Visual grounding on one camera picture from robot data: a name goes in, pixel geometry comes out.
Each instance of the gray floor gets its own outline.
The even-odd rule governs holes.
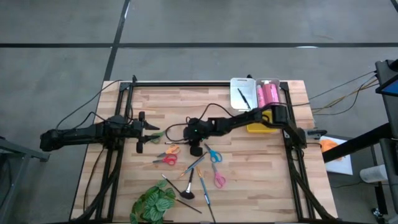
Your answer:
[[[123,0],[0,0],[0,42],[112,42]],[[394,42],[398,13],[389,0],[132,1],[122,42]],[[39,135],[99,90],[110,49],[0,49],[0,135],[39,149]],[[305,80],[310,96],[397,58],[396,48],[372,49],[119,49],[111,80],[227,80],[276,77]],[[317,98],[322,106],[367,78]],[[353,98],[328,112],[347,108]],[[68,128],[95,110],[72,116]],[[362,92],[338,116],[317,116],[319,128],[355,137],[387,121],[382,99]],[[54,151],[31,162],[12,223],[68,220],[85,146]],[[353,177],[331,174],[332,186],[358,181],[372,166],[369,151],[353,154]],[[368,192],[365,197],[359,193]],[[333,189],[340,218],[374,223],[373,187]],[[389,212],[394,214],[389,202]]]

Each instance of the red scissors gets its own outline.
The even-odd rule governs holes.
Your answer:
[[[226,179],[225,177],[223,177],[216,168],[216,165],[214,163],[211,163],[211,166],[213,167],[214,170],[214,184],[216,185],[216,187],[223,188],[225,183],[226,183]]]
[[[164,159],[153,161],[153,163],[165,162],[168,165],[173,166],[175,165],[176,161],[177,161],[177,156],[175,154],[168,154]]]

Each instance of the yellow container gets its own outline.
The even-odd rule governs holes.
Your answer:
[[[272,123],[272,112],[271,111],[264,111],[262,112],[263,115],[269,117],[269,122]],[[274,133],[277,129],[268,128],[263,124],[260,123],[253,123],[246,125],[246,129],[249,133]]]

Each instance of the wooden table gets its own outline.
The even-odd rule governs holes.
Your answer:
[[[293,104],[308,102],[303,81],[288,81],[288,83]],[[118,86],[119,84],[115,83],[102,92],[97,110],[100,116],[107,118],[113,115],[118,97]],[[145,111],[147,121],[161,130],[171,124],[184,123],[186,116],[199,117],[208,103],[218,103],[233,112],[229,102],[229,88],[226,87],[135,87],[132,102],[135,118],[139,111]],[[305,129],[314,127],[309,105],[294,107],[294,114],[298,127]],[[203,119],[206,120],[209,116],[227,117],[228,115],[222,109],[211,106]],[[169,137],[181,139],[183,128],[184,126],[172,128]],[[156,159],[156,156],[168,148],[163,144],[165,141],[168,140],[164,136],[160,144],[148,142],[144,146],[143,154],[136,153],[135,139],[126,141],[118,197],[114,209],[114,222],[129,221],[133,203],[148,188],[162,179],[160,174],[166,175],[180,190],[185,190],[187,187],[189,175],[185,175],[180,180],[177,180],[177,177],[197,157],[189,154],[189,146],[180,145],[182,150],[175,166],[153,164],[152,161]],[[216,221],[297,221],[281,130],[272,134],[251,134],[246,131],[246,127],[242,127],[222,137],[210,137],[205,142],[222,153],[223,162],[218,163],[217,168],[227,178],[227,184],[223,189],[215,187],[210,156],[206,155],[206,159],[200,164],[200,169],[204,174]],[[86,185],[101,150],[102,146],[99,144],[88,146],[71,218],[76,218],[83,212]],[[91,181],[88,191],[89,202],[94,199],[100,189],[105,154],[102,154]],[[312,192],[327,211],[337,217],[319,146],[309,144],[305,149],[304,160]],[[203,197],[203,189],[196,174],[193,177],[192,192],[195,198],[187,203],[202,211],[203,214],[176,202],[175,207],[165,214],[165,220],[211,221],[211,215]],[[300,192],[300,198],[304,214],[307,214],[302,192]],[[107,200],[109,196],[105,199],[104,214],[108,211]]]

